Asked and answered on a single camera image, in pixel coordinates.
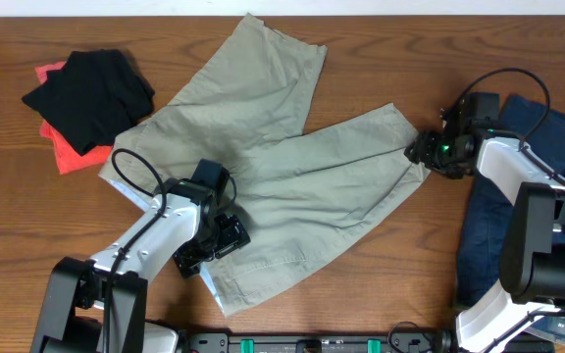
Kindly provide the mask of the khaki green shorts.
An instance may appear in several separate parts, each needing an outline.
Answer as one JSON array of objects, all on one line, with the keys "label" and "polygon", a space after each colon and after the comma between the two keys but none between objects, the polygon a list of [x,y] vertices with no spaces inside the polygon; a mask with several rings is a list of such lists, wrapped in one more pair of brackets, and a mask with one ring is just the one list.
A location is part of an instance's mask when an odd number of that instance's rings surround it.
[{"label": "khaki green shorts", "polygon": [[244,17],[165,107],[117,136],[118,157],[100,171],[139,207],[158,177],[189,177],[203,159],[230,171],[250,241],[202,270],[226,315],[313,275],[428,176],[405,157],[417,130],[391,104],[304,132],[326,56]]}]

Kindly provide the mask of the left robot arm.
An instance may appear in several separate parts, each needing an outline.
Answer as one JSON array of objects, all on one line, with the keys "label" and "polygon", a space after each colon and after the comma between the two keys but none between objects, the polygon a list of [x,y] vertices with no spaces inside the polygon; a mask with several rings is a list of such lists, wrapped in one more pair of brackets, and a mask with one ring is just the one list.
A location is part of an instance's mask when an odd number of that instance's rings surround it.
[{"label": "left robot arm", "polygon": [[233,183],[221,164],[201,160],[188,179],[169,178],[118,240],[52,270],[33,352],[181,352],[182,333],[146,319],[149,284],[173,261],[183,277],[249,243],[221,198]]}]

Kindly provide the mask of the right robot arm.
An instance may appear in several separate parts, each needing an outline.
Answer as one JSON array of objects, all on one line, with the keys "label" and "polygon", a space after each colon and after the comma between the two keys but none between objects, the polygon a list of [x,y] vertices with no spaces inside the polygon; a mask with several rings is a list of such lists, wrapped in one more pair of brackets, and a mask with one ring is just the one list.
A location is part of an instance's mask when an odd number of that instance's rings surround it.
[{"label": "right robot arm", "polygon": [[523,331],[565,337],[565,114],[467,93],[405,151],[475,188],[458,259],[467,307],[452,329],[417,332],[410,350],[518,350]]}]

